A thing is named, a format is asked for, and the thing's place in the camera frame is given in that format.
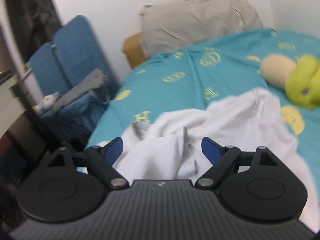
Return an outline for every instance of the small logo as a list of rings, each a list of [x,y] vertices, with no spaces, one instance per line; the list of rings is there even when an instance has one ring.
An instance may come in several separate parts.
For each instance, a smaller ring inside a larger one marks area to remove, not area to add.
[[[281,50],[295,50],[296,47],[292,43],[280,42],[278,44],[279,49]]]
[[[271,35],[274,36],[275,38],[277,37],[277,32],[275,30],[270,31]]]
[[[208,52],[206,52],[200,60],[202,66],[212,66],[221,62],[221,57],[214,51],[214,48],[205,47],[204,49]]]
[[[173,56],[174,56],[176,59],[180,59],[180,58],[183,56],[183,53],[177,51]]]
[[[175,82],[180,80],[181,78],[184,78],[186,74],[183,72],[176,72],[170,75],[167,75],[166,77],[162,78],[162,81],[164,82]]]
[[[120,101],[122,99],[125,99],[130,94],[131,94],[131,90],[123,90],[116,96],[115,101]]]
[[[204,88],[202,93],[205,100],[211,100],[219,95],[218,93],[214,92],[211,87]]]
[[[314,40],[314,39],[307,39],[307,38],[305,38],[304,39],[306,42],[308,42],[308,43],[316,43],[316,40]]]
[[[145,123],[150,123],[150,120],[148,119],[148,114],[150,113],[149,111],[142,111],[142,114],[135,114],[135,120],[136,122],[145,122]]]
[[[291,127],[295,135],[303,132],[306,124],[298,108],[291,105],[282,106],[281,116],[282,120]]]
[[[255,55],[248,55],[245,57],[247,60],[252,60],[252,61],[255,61],[255,62],[261,62],[261,59]]]
[[[165,185],[167,185],[167,183],[165,183],[164,181],[161,181],[160,183],[158,183],[159,187],[164,187]]]
[[[145,73],[146,70],[143,68],[142,70],[137,71],[137,74]]]

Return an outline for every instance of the plush toy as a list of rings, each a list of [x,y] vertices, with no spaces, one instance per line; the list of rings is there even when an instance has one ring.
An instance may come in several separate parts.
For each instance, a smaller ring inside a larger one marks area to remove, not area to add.
[[[52,95],[45,96],[43,100],[37,104],[36,106],[33,106],[33,110],[38,115],[43,115],[46,111],[50,109],[50,107],[59,99],[60,95],[58,92],[55,92]]]
[[[260,70],[269,84],[285,90],[294,103],[308,109],[320,106],[320,62],[313,55],[303,55],[295,63],[271,54],[262,61]]]

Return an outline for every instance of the pillow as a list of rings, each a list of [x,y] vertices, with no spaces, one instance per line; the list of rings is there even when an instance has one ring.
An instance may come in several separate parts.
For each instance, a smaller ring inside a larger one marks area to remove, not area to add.
[[[140,14],[140,42],[146,57],[262,27],[257,11],[247,0],[180,0],[145,6]]]

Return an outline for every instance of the white towel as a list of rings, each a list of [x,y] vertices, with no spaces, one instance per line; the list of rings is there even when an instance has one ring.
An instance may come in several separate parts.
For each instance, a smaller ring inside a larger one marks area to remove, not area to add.
[[[314,179],[297,153],[297,138],[282,121],[278,98],[264,89],[214,101],[206,111],[167,112],[154,124],[131,123],[122,135],[123,153],[113,167],[130,184],[135,179],[191,179],[194,183],[212,167],[201,151],[206,136],[242,151],[268,147],[307,188],[308,200],[300,220],[314,232],[319,230]]]

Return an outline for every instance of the green plush toy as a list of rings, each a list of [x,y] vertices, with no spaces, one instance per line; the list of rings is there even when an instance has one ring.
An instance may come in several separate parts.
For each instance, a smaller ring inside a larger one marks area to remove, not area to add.
[[[271,54],[261,63],[261,75],[284,89],[294,103],[308,109],[320,106],[320,62],[313,55],[303,55],[296,64],[286,56]]]

